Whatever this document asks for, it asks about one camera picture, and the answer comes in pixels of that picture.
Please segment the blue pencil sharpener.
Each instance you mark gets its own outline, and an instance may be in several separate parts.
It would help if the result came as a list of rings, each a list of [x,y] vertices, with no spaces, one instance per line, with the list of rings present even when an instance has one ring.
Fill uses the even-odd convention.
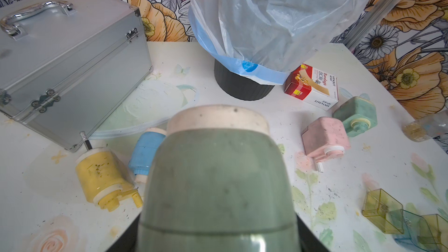
[[[148,128],[138,139],[128,163],[136,184],[147,182],[156,151],[165,138],[164,129]]]

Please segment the blue transparent shavings tray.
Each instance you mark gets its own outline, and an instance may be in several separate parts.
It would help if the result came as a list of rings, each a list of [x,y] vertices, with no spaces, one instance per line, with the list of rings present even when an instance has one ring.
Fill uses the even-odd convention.
[[[395,210],[390,213],[390,217],[392,224],[402,229],[402,233],[393,235],[398,245],[412,252],[440,251],[427,221],[422,216],[406,210]]]

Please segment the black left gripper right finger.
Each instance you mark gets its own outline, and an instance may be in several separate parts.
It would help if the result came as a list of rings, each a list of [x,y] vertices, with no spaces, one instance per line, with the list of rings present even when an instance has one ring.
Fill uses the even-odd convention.
[[[325,247],[320,240],[313,234],[313,232],[306,226],[301,220],[299,215],[297,219],[297,233],[299,236],[299,242],[302,252],[329,252],[329,249]]]

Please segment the black bin with plastic liner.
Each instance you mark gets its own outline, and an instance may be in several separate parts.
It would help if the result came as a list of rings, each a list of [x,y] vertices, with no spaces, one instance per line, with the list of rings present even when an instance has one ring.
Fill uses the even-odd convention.
[[[191,0],[189,21],[219,87],[252,101],[349,28],[368,1]]]

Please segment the red white cardboard box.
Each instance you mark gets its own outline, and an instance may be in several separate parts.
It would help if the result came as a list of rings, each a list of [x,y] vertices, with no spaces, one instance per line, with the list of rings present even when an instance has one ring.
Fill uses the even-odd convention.
[[[290,74],[283,91],[325,111],[339,102],[336,76],[307,64],[300,65]]]

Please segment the mint green pencil sharpener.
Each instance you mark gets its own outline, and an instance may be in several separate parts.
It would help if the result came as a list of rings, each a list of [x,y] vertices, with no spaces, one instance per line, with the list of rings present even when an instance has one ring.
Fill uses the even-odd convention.
[[[343,123],[345,132],[350,138],[361,135],[378,124],[376,106],[359,96],[343,103],[332,116]]]

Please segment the yellow transparent shavings tray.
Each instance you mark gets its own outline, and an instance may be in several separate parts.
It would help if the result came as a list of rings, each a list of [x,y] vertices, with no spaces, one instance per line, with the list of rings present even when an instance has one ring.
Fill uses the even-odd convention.
[[[362,215],[385,234],[404,233],[403,205],[384,189],[367,192]]]

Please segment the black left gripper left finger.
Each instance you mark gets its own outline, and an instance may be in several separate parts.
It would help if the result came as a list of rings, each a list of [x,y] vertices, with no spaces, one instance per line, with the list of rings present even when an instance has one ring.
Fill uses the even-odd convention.
[[[106,252],[136,252],[138,225],[140,215],[138,215],[126,231],[106,250]]]

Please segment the silver metal case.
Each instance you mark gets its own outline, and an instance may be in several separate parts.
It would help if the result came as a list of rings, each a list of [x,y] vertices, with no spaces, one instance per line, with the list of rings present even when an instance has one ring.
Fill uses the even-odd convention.
[[[68,151],[151,71],[140,10],[122,0],[1,8],[1,112]]]

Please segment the pink pencil sharpener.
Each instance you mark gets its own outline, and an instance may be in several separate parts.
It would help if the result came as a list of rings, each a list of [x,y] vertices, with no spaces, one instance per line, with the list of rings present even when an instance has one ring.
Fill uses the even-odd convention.
[[[331,117],[320,117],[302,132],[306,155],[314,161],[318,172],[323,173],[323,163],[342,158],[351,148],[350,140],[342,121]]]

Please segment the floral table mat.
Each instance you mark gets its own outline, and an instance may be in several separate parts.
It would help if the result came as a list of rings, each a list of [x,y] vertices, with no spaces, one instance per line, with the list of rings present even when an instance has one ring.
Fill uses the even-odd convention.
[[[336,76],[340,103],[354,96],[376,107],[378,124],[350,139],[343,157],[316,170],[305,154],[302,131],[325,111],[288,96],[282,86],[265,98],[242,101],[225,93],[214,77],[214,59],[197,43],[149,43],[154,70],[91,136],[95,148],[111,149],[127,165],[146,129],[166,128],[173,115],[201,105],[231,105],[260,113],[268,122],[270,140],[233,137],[232,150],[218,151],[210,143],[204,166],[195,173],[211,182],[220,171],[241,174],[244,167],[260,170],[274,163],[277,151],[289,177],[294,209],[306,226],[333,252],[402,252],[382,227],[402,217],[404,228],[423,217],[448,236],[448,156],[439,142],[413,142],[402,127],[411,112],[439,107],[448,89],[433,56],[424,71],[434,78],[432,89],[396,100],[341,44],[329,44],[308,64]],[[114,211],[89,203],[76,174],[77,159],[86,149],[69,152],[21,124],[1,117],[1,250],[3,252],[104,252],[140,214],[132,199]]]

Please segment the yellow pencil sharpener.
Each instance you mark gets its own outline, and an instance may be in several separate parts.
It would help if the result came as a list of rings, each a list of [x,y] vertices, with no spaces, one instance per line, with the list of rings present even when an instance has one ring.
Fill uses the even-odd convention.
[[[115,153],[109,148],[93,148],[83,131],[80,136],[86,152],[77,159],[75,171],[87,202],[112,212],[130,198],[141,208],[143,200],[138,189]]]

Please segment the dark green pencil sharpener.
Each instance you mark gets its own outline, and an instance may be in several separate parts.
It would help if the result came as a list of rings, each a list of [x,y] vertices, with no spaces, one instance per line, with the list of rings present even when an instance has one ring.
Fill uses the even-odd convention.
[[[145,186],[139,252],[298,252],[292,189],[259,113],[226,105],[168,122]]]

